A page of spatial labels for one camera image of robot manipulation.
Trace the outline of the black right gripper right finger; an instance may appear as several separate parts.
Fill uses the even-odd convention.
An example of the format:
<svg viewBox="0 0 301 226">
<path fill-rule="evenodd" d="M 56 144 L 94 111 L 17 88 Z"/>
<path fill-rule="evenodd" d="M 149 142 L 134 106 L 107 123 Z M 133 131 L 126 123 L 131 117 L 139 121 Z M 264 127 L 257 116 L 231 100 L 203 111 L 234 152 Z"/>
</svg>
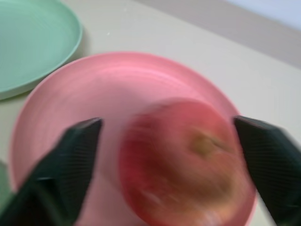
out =
<svg viewBox="0 0 301 226">
<path fill-rule="evenodd" d="M 233 118 L 249 175 L 277 226 L 301 224 L 301 149 L 270 123 Z"/>
</svg>

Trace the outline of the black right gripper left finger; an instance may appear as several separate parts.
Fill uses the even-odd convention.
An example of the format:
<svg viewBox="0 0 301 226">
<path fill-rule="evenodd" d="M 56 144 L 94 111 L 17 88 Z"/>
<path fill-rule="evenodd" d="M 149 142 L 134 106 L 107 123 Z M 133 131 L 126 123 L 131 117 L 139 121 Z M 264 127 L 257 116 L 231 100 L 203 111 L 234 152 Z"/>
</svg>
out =
<svg viewBox="0 0 301 226">
<path fill-rule="evenodd" d="M 0 215 L 2 226 L 72 226 L 95 165 L 102 119 L 69 127 L 32 169 Z"/>
</svg>

